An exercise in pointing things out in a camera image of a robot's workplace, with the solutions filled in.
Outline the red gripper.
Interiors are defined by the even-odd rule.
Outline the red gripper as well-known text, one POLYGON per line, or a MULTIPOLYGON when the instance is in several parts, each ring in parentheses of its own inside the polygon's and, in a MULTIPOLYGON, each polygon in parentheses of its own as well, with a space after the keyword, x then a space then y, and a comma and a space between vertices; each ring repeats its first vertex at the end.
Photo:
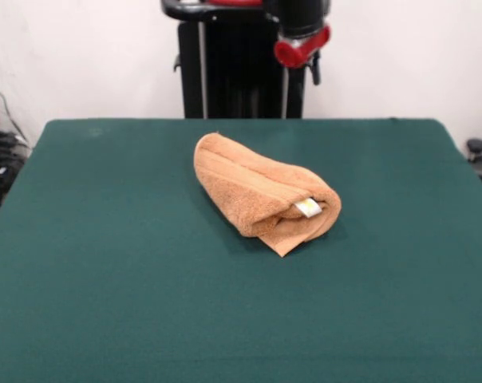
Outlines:
POLYGON ((310 60, 309 68, 313 83, 319 85, 320 56, 315 54, 330 40, 330 35, 330 27, 324 26, 316 34, 307 38, 279 38, 274 46, 276 60, 289 69, 299 69, 310 60))

